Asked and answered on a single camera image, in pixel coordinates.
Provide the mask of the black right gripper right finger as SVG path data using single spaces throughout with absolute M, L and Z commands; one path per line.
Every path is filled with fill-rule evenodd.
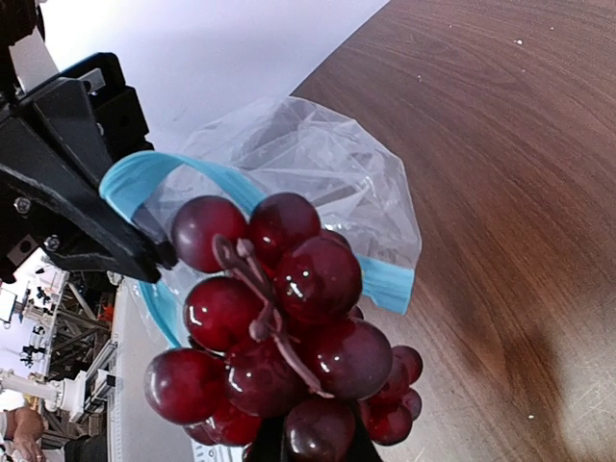
M 369 431 L 364 422 L 362 408 L 358 401 L 351 403 L 351 409 L 355 415 L 355 433 L 350 445 L 351 462 L 382 462 Z

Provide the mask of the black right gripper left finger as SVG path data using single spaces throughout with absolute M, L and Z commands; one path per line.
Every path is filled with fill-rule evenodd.
M 283 417 L 266 419 L 247 451 L 247 462 L 288 462 Z

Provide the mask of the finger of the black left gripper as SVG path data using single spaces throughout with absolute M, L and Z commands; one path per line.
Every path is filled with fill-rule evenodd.
M 146 282 L 161 274 L 153 245 L 62 162 L 1 163 L 1 280 L 15 281 L 10 257 L 31 238 L 62 270 L 112 271 Z
M 55 142 L 56 152 L 98 197 L 103 177 L 114 164 L 152 146 L 146 139 L 148 127 L 137 93 L 129 86 L 89 92 L 85 82 L 61 77 L 36 98 L 33 109 Z M 135 223 L 124 221 L 153 245 L 157 269 L 176 264 L 165 231 L 149 212 L 139 208 Z

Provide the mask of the dark red grape bunch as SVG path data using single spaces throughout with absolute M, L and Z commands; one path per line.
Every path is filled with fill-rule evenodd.
M 376 449 L 409 437 L 422 357 L 363 318 L 360 263 L 307 199 L 280 192 L 245 215 L 201 195 L 179 208 L 170 241 L 205 279 L 183 303 L 188 344 L 145 371 L 160 417 L 197 443 L 242 449 L 246 461 L 262 421 L 277 417 L 289 461 L 350 461 L 353 401 Z

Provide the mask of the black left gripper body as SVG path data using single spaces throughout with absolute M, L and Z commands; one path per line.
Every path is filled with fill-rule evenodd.
M 114 54 L 58 70 L 37 1 L 1 5 L 1 279 L 42 249 L 62 270 L 154 278 L 154 244 L 101 198 L 113 164 L 148 147 Z

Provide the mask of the clear zip top bag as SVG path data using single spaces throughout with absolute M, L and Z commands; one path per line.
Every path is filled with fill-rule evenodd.
M 99 192 L 128 223 L 147 223 L 154 239 L 200 195 L 249 214 L 271 194 L 297 193 L 349 242 L 363 300 L 408 309 L 422 239 L 403 162 L 356 120 L 313 101 L 254 102 L 197 129 L 176 153 L 142 150 L 116 162 Z

